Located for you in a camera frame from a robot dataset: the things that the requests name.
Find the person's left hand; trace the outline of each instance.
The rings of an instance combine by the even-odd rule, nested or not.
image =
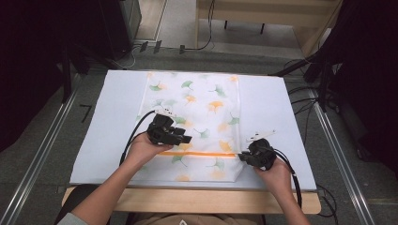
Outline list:
[[[169,144],[153,144],[145,132],[138,135],[131,143],[129,153],[123,163],[136,163],[142,167],[158,153],[167,151],[172,147]]]

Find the white tabletop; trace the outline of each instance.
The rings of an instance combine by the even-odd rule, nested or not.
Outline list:
[[[90,128],[73,166],[71,184],[101,184],[118,167],[120,156],[136,122],[146,74],[147,71],[108,71]],[[247,149],[249,144],[246,139],[256,131],[275,129],[276,133],[268,136],[267,140],[289,158],[298,175],[301,189],[315,190],[313,172],[299,135],[284,80],[266,76],[238,77],[241,149]],[[266,187],[250,166],[244,168],[236,182],[130,181],[130,185],[234,189]]]

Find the black handheld controller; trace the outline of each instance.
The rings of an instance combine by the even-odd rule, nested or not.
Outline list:
[[[276,159],[275,150],[264,138],[252,142],[249,145],[249,151],[244,151],[237,155],[241,161],[245,161],[247,164],[265,171],[272,167]]]
[[[154,144],[180,145],[181,143],[189,143],[192,137],[184,135],[185,129],[172,127],[173,123],[174,120],[169,116],[156,114],[146,130],[149,140]]]

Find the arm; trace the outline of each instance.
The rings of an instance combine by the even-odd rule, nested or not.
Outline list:
[[[258,168],[254,170],[267,184],[269,191],[282,208],[289,225],[310,224],[293,196],[290,171],[284,162],[277,158],[270,170],[262,171]]]
[[[137,136],[122,165],[76,206],[72,214],[88,224],[106,224],[131,178],[156,154],[171,148],[171,145],[152,144],[146,133]]]

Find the sleeve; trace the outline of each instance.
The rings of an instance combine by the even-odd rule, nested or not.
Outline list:
[[[58,225],[87,225],[87,223],[74,216],[72,213],[68,213],[59,221]]]

